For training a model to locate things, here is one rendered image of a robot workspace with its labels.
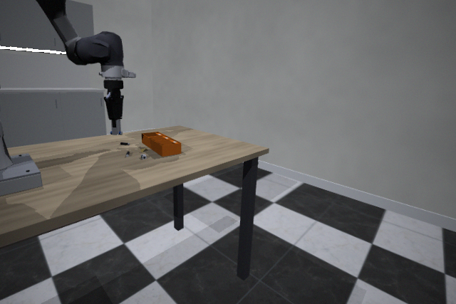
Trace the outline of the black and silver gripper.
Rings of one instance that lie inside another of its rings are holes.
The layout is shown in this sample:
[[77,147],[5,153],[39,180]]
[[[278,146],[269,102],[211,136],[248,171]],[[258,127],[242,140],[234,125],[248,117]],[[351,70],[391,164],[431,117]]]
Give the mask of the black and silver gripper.
[[123,81],[104,80],[104,88],[108,89],[107,97],[104,97],[104,100],[108,111],[108,118],[111,120],[112,135],[119,135],[119,132],[121,132],[120,119],[123,116],[124,96],[120,92],[120,89],[123,89]]

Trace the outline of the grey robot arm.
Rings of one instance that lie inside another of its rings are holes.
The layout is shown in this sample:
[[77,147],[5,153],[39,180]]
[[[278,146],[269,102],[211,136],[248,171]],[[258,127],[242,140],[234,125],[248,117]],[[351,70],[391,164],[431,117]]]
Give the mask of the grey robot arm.
[[[80,38],[66,15],[66,0],[36,1],[62,40],[70,61],[76,65],[100,63],[101,73],[99,75],[108,80],[136,77],[134,72],[124,69],[123,44],[119,35],[102,31],[94,36]],[[0,121],[0,170],[12,164]]]

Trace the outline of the orange three-compartment bin rack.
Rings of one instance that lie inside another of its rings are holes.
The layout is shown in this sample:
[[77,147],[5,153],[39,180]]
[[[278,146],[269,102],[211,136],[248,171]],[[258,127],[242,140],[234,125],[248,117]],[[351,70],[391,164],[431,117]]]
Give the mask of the orange three-compartment bin rack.
[[142,143],[162,157],[181,154],[181,142],[160,132],[142,133]]

